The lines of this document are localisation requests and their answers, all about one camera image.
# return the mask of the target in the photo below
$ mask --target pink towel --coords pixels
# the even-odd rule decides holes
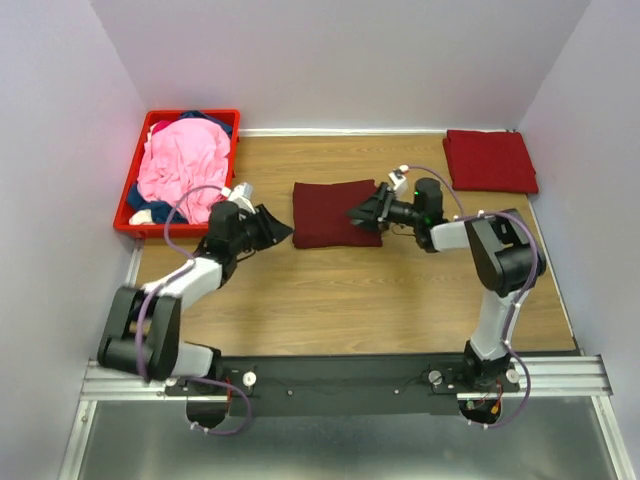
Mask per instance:
[[[173,122],[153,134],[144,147],[138,191],[148,202],[160,200],[173,206],[192,188],[224,186],[231,143],[224,130],[209,120]],[[211,205],[219,200],[222,197],[216,190],[206,188],[189,195],[180,213],[189,223],[207,223]]]

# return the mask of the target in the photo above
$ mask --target gray wall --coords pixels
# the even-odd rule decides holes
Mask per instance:
[[[593,0],[521,128],[576,337],[601,353],[640,471],[640,4]]]
[[[57,478],[130,242],[142,103],[85,0],[0,2],[0,477]]]
[[[148,107],[251,128],[515,127],[588,0],[92,0]]]

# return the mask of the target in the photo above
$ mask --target folded maroon towel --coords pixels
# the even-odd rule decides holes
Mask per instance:
[[[347,210],[376,192],[373,180],[293,187],[293,245],[296,248],[333,246],[381,247],[379,232],[351,225]]]
[[[449,130],[442,145],[456,190],[538,193],[536,171],[519,133]]]

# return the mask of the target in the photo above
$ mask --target wooden tabletop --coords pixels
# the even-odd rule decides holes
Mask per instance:
[[[243,138],[237,181],[293,226],[294,182],[385,181],[402,164],[449,179],[442,136]],[[419,173],[410,173],[411,183]],[[460,192],[467,212],[515,207],[535,229],[527,197]],[[445,215],[458,213],[444,192]],[[221,290],[182,316],[182,339],[226,355],[459,352],[476,327],[483,287],[468,251],[427,254],[387,232],[382,248],[296,250],[287,239],[241,263]],[[193,250],[197,241],[180,241]],[[163,240],[145,243],[138,283],[184,263]],[[514,334],[520,350],[568,350],[573,338],[552,276],[539,279]]]

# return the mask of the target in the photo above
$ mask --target red plastic bin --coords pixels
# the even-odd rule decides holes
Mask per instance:
[[[127,180],[124,182],[122,196],[116,211],[116,217],[113,220],[113,228],[118,232],[126,233],[133,238],[158,238],[163,236],[164,225],[129,225],[129,219],[135,213],[133,208],[127,204],[127,194],[129,189],[138,179],[138,171],[144,154],[144,144],[147,141],[147,133],[151,125],[158,123],[160,120],[175,121],[178,120],[182,112],[185,110],[152,110],[147,113],[138,138],[138,145],[133,154],[131,167]],[[236,157],[236,146],[238,144],[238,127],[240,126],[240,112],[237,110],[200,110],[202,113],[212,116],[233,127],[231,136],[231,150],[229,151],[229,170],[225,186],[230,187],[233,178],[233,164]],[[188,224],[172,224],[169,228],[171,237],[202,237],[207,233],[207,224],[188,225]]]

